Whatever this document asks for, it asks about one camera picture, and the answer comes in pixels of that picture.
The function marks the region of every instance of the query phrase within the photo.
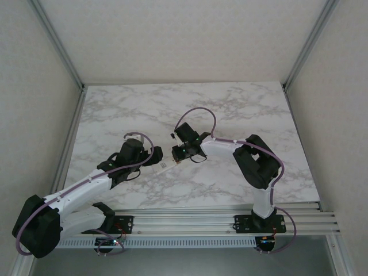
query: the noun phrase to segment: robotic arm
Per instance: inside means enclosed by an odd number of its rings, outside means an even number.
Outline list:
[[[254,187],[252,224],[260,232],[266,232],[264,230],[270,226],[276,215],[276,210],[271,204],[271,189],[273,189],[271,184],[278,176],[281,166],[276,159],[265,153],[265,151],[273,153],[266,143],[254,134],[246,139],[246,142],[265,150],[261,151],[236,140],[233,143],[223,139],[216,140],[211,138],[208,132],[199,135],[186,122],[177,127],[171,137],[178,142],[172,149],[172,155],[177,162],[191,159],[195,155],[205,158],[207,156],[235,158],[245,179]]]
[[[151,148],[151,158],[142,166],[151,166],[162,160],[160,147]],[[140,174],[140,166],[149,157],[143,142],[132,136],[122,145],[120,152],[111,155],[100,163],[87,177],[55,194],[40,198],[34,195],[28,198],[13,228],[12,234],[18,236],[21,227],[34,215],[36,210],[46,205],[32,218],[21,233],[20,242],[37,258],[49,254],[60,240],[74,236],[89,229],[109,231],[113,226],[114,212],[99,202],[92,207],[72,213],[86,201],[128,181],[134,172]]]

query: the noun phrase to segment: white wall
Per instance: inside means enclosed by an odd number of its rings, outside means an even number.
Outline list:
[[[87,83],[283,81],[325,0],[41,0]]]
[[[0,0],[0,271],[33,194],[49,192],[78,91],[26,0]]]
[[[289,94],[321,198],[368,275],[368,1],[341,0]]]

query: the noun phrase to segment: white marble surface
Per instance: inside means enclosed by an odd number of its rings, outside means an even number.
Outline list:
[[[120,150],[123,135],[139,131],[171,155],[170,137],[185,111],[204,106],[217,116],[215,135],[245,139],[259,135],[284,161],[285,175],[275,186],[275,202],[318,201],[289,108],[278,82],[187,83],[90,86],[83,108],[66,186]],[[204,110],[186,120],[198,133],[209,132],[212,116]],[[142,168],[134,181],[101,194],[113,209],[213,206],[252,203],[253,189],[235,160],[209,157],[201,164],[185,160],[155,176]]]

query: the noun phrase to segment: cable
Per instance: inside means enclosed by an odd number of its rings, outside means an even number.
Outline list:
[[[126,240],[127,239],[127,233],[124,232],[124,230],[120,227],[119,224],[115,224],[115,226],[117,228],[119,228],[119,230],[121,231],[121,235],[118,237],[118,239],[120,239],[123,236],[123,234],[124,234],[124,240]]]
[[[262,151],[262,152],[264,152],[264,153],[266,153],[266,154],[268,154],[268,155],[270,155],[271,157],[273,157],[274,159],[276,159],[276,161],[280,164],[280,166],[281,166],[281,172],[280,172],[280,174],[276,177],[276,179],[274,180],[274,182],[271,184],[271,192],[270,192],[270,203],[271,203],[271,206],[274,206],[274,186],[276,185],[276,183],[282,178],[282,176],[283,176],[283,174],[284,174],[284,172],[285,172],[285,165],[283,164],[283,162],[282,162],[282,160],[279,158],[279,157],[277,157],[274,153],[272,153],[272,152],[270,152],[270,151],[268,151],[268,150],[266,150],[266,149],[264,149],[264,148],[262,148],[262,147],[259,147],[259,146],[257,146],[257,145],[254,145],[254,144],[252,144],[252,143],[249,143],[249,142],[246,142],[246,141],[236,141],[236,140],[230,140],[230,139],[223,139],[223,138],[217,138],[217,137],[215,137],[214,136],[214,134],[213,134],[213,132],[214,132],[214,129],[215,129],[215,127],[216,127],[216,123],[217,123],[217,120],[216,120],[216,116],[214,115],[214,113],[211,111],[211,110],[209,110],[208,108],[204,108],[204,107],[197,107],[197,108],[192,108],[192,109],[189,109],[186,113],[184,113],[184,115],[179,119],[179,121],[178,121],[178,123],[177,123],[177,125],[175,126],[175,129],[178,127],[178,125],[180,124],[180,122],[183,120],[183,118],[184,118],[184,116],[186,116],[188,113],[190,113],[190,112],[192,112],[192,111],[194,111],[194,110],[197,110],[197,109],[203,109],[203,110],[206,110],[206,111],[208,111],[209,113],[211,113],[211,115],[213,116],[213,126],[212,126],[212,130],[211,130],[211,138],[214,138],[215,140],[217,140],[217,141],[220,141],[220,142],[226,142],[226,143],[240,143],[240,144],[244,144],[244,145],[248,145],[248,146],[250,146],[250,147],[253,147],[253,148],[256,148],[256,149],[258,149],[259,151]],[[279,249],[277,249],[277,250],[275,250],[275,251],[271,251],[271,252],[269,252],[269,254],[270,253],[277,253],[277,252],[280,252],[280,251],[282,251],[282,250],[284,250],[284,249],[287,249],[293,242],[294,242],[294,240],[295,240],[295,237],[296,237],[296,235],[297,235],[297,227],[296,227],[296,225],[295,225],[295,222],[294,222],[294,220],[293,220],[293,218],[291,217],[291,215],[287,212],[287,211],[285,211],[284,209],[281,209],[281,208],[279,208],[279,207],[276,207],[276,206],[274,206],[274,208],[275,209],[277,209],[277,210],[280,210],[280,211],[282,211],[282,212],[284,212],[289,218],[290,218],[290,220],[292,221],[292,224],[293,224],[293,227],[294,227],[294,235],[293,235],[293,238],[292,238],[292,240],[290,241],[290,243],[288,243],[286,246],[284,246],[284,247],[282,247],[282,248],[279,248]]]
[[[100,174],[97,174],[93,177],[91,177],[90,179],[86,179],[84,181],[82,181],[81,183],[75,185],[74,187],[70,188],[69,190],[65,191],[64,193],[62,193],[60,196],[46,202],[45,204],[43,204],[42,206],[40,206],[39,208],[37,208],[29,217],[28,219],[23,223],[21,229],[18,231],[18,234],[17,234],[17,238],[16,238],[16,249],[17,251],[19,252],[19,254],[23,255],[23,256],[30,256],[32,255],[32,253],[30,252],[25,252],[22,250],[21,246],[20,246],[20,240],[21,240],[21,236],[23,234],[23,231],[24,229],[27,227],[27,225],[34,219],[34,217],[36,217],[36,215],[38,213],[40,213],[44,208],[46,208],[48,205],[54,203],[55,201],[57,200],[60,200],[60,198],[63,198],[65,197],[67,194],[71,193],[72,191],[76,190],[77,188],[81,187],[82,185],[86,184],[86,183],[89,183],[90,181],[92,181],[93,179],[96,179],[96,178],[99,178],[103,175],[106,175],[106,174],[111,174],[115,171],[118,171],[118,170],[122,170],[124,168],[132,168],[132,167],[136,167],[136,166],[140,166],[142,164],[144,164],[145,162],[149,161],[150,158],[153,156],[154,154],[154,144],[152,142],[152,140],[146,136],[145,134],[143,133],[140,133],[140,132],[130,132],[130,133],[127,133],[126,135],[124,135],[124,138],[127,136],[127,135],[140,135],[140,136],[143,136],[144,138],[146,138],[149,143],[151,144],[151,154],[148,156],[148,158],[146,158],[145,160],[143,160],[142,162],[139,162],[137,164],[132,164],[132,165],[126,165],[126,166],[122,166],[122,167],[119,167],[119,168],[115,168],[113,170],[110,170],[110,171],[106,171],[106,172],[103,172],[103,173],[100,173]]]
[[[183,116],[179,119],[179,121],[177,122],[177,125],[175,126],[174,130],[177,129],[177,127],[179,126],[180,122],[183,120],[183,118],[189,113],[189,112],[192,112],[194,110],[197,110],[197,109],[203,109],[203,110],[206,110],[208,111],[209,113],[212,114],[213,116],[213,127],[212,127],[212,130],[211,130],[211,137],[213,137],[213,132],[214,132],[214,128],[216,127],[216,116],[214,115],[214,113],[209,110],[208,108],[203,108],[202,106],[198,107],[198,108],[192,108],[192,109],[189,109],[186,113],[183,114]]]
[[[100,254],[100,251],[99,251],[99,248],[106,242],[108,242],[109,240],[116,240],[116,242],[121,246],[121,250],[118,251],[118,252],[115,252],[115,253],[105,253],[105,256],[113,256],[113,255],[118,255],[118,254],[121,254],[125,251],[125,248],[124,248],[124,245],[122,244],[121,241],[119,241],[118,239],[116,239],[115,237],[107,234],[106,232],[104,231],[101,231],[99,229],[91,229],[92,231],[95,231],[97,233],[100,233],[100,234],[103,234],[105,235],[106,237],[108,237],[109,239],[106,239],[106,240],[103,240],[99,243],[98,247],[97,247],[97,254],[99,255]]]
[[[127,179],[126,181],[130,181],[130,180],[134,180],[134,179],[136,179],[136,178],[138,178],[139,176],[140,176],[140,170],[138,169],[138,175],[136,176],[136,177],[133,177],[133,178],[129,178],[129,179]]]
[[[202,160],[202,161],[195,161],[195,160],[193,160],[192,156],[190,157],[190,160],[191,160],[193,163],[199,164],[199,163],[202,163],[202,162],[206,161],[206,160],[207,160],[207,156],[206,156],[206,157],[205,157],[205,159],[204,159],[204,160]]]

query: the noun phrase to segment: gray floor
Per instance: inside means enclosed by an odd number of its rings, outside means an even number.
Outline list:
[[[277,239],[281,246],[289,238]],[[335,275],[324,237],[298,237],[279,254],[244,249],[135,249],[98,257],[90,250],[54,250],[34,262],[31,275]]]

